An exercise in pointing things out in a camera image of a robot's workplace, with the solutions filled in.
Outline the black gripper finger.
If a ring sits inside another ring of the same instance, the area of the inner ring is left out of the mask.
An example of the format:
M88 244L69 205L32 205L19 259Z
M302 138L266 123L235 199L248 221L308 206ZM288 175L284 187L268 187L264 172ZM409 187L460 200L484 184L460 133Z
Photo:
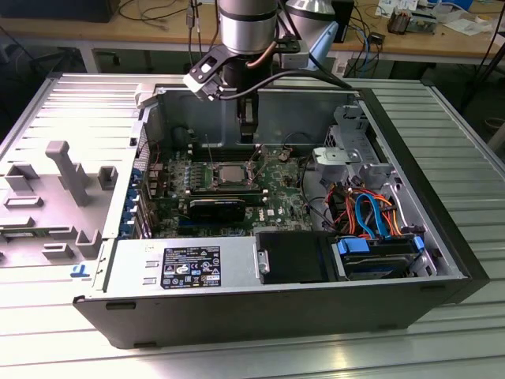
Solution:
M257 98L240 98L237 101L237 119L241 143L252 143L258 127L259 100Z

